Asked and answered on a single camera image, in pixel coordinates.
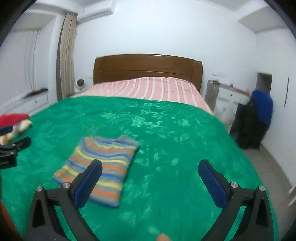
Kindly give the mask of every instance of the bed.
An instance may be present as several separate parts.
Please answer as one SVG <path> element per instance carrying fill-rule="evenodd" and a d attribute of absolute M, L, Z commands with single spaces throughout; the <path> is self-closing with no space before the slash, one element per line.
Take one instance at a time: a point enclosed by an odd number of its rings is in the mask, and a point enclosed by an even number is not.
<path fill-rule="evenodd" d="M 199 91 L 202 62 L 193 59 L 123 54 L 100 57 L 94 64 L 94 86 L 78 96 L 120 96 L 190 104 L 212 114 Z"/>
<path fill-rule="evenodd" d="M 185 80 L 199 91 L 202 63 L 160 55 L 106 56 L 95 61 L 94 86 L 146 77 Z M 224 126 L 191 104 L 88 96 L 86 92 L 50 106 L 31 121 L 26 135 L 32 145 L 19 153 L 16 168 L 1 171 L 3 202 L 23 237 L 35 188 L 58 187 L 52 176 L 83 137 L 125 135 L 140 143 L 124 182 L 120 206 L 110 208 L 88 201 L 80 209 L 101 241 L 148 241 L 160 233 L 172 240 L 201 240 L 221 212 L 197 173 L 202 159 L 242 187 L 262 184 Z M 75 240 L 61 210 L 57 212 L 68 238 Z M 226 240 L 233 237 L 243 212 L 241 208 Z M 273 209 L 272 213 L 277 240 Z"/>

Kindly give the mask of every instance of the blue jacket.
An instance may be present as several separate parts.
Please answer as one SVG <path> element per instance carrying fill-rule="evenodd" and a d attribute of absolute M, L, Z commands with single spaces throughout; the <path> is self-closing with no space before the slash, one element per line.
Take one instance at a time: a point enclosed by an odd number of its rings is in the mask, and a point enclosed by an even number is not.
<path fill-rule="evenodd" d="M 257 104 L 258 120 L 264 122 L 269 127 L 274 107 L 271 97 L 269 94 L 259 90 L 254 90 L 252 92 L 252 97 L 255 99 Z"/>

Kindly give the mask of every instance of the striped sweater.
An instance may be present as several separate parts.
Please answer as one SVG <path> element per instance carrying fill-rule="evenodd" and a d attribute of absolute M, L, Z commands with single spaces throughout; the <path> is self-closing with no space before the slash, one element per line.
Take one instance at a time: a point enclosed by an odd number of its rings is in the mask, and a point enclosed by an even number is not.
<path fill-rule="evenodd" d="M 64 166 L 55 172 L 53 179 L 60 185 L 72 182 L 94 159 L 98 159 L 103 164 L 103 172 L 90 199 L 118 207 L 123 180 L 138 147 L 138 142 L 125 136 L 118 139 L 84 137 Z"/>

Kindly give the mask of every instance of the red object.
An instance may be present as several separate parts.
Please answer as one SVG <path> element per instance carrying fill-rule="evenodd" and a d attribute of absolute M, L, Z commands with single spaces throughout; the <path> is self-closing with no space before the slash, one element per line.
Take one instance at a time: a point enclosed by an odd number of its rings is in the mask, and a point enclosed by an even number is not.
<path fill-rule="evenodd" d="M 5 126 L 13 126 L 23 120 L 29 119 L 27 114 L 9 114 L 0 116 L 0 128 Z"/>
<path fill-rule="evenodd" d="M 237 89 L 237 88 L 234 88 L 237 92 L 240 92 L 244 95 L 247 95 L 247 96 L 250 96 L 250 93 L 246 92 L 246 91 L 243 91 L 243 90 L 240 90 L 240 89 Z"/>
<path fill-rule="evenodd" d="M 14 226 L 14 224 L 13 224 L 13 222 L 12 222 L 12 220 L 11 220 L 11 218 L 10 218 L 8 212 L 6 211 L 6 208 L 5 208 L 5 206 L 4 206 L 4 204 L 2 202 L 0 202 L 0 206 L 1 206 L 0 212 L 2 211 L 2 215 L 3 215 L 6 223 L 8 224 L 10 229 L 15 233 L 16 238 L 19 241 L 22 241 L 21 236 L 18 234 L 18 232 L 17 232 L 17 230 L 16 230 L 16 228 L 15 228 L 15 226 Z"/>

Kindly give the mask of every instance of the curtain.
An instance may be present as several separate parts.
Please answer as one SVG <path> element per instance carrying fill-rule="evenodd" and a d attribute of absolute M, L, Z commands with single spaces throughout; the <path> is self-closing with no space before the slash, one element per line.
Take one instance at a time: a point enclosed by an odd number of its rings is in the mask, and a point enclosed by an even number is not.
<path fill-rule="evenodd" d="M 76 36 L 77 15 L 67 13 L 59 42 L 57 59 L 57 95 L 58 100 L 74 94 L 73 49 Z"/>
<path fill-rule="evenodd" d="M 35 88 L 33 67 L 38 33 L 38 30 L 11 31 L 0 48 L 1 110 Z"/>

